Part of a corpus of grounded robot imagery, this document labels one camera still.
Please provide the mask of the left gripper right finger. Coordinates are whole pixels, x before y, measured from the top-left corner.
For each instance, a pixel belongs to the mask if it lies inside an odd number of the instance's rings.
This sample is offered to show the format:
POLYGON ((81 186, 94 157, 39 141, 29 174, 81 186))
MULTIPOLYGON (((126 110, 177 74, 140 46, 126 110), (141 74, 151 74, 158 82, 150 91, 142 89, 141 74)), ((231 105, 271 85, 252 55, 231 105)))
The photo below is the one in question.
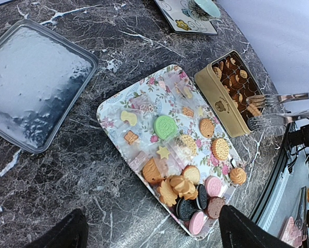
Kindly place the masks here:
POLYGON ((219 216, 223 247, 283 247, 284 242, 267 233, 235 207, 225 205, 219 216))

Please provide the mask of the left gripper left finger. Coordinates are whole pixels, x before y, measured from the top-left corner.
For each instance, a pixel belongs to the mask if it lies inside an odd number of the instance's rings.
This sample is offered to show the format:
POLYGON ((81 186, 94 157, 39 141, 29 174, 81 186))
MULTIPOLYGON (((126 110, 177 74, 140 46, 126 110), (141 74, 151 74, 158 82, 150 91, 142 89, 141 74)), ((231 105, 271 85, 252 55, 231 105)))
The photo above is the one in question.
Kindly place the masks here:
POLYGON ((88 229, 86 216, 77 208, 24 247, 87 247, 88 229))

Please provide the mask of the floral cookie tray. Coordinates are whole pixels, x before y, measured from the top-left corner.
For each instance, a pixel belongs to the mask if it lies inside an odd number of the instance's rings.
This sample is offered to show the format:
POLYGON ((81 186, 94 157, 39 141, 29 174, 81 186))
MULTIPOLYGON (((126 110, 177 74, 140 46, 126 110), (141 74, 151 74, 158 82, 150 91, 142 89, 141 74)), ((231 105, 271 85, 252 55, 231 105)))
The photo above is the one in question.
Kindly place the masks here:
POLYGON ((226 203, 236 184, 229 173, 242 160, 214 111, 185 71, 169 65, 103 101, 97 120, 142 183, 194 239, 204 239, 218 219, 206 221, 200 233, 189 232, 189 221, 177 218, 180 198, 196 208, 198 184, 210 176, 222 183, 219 194, 226 203), (171 117, 177 132, 160 139, 153 128, 159 116, 171 117))

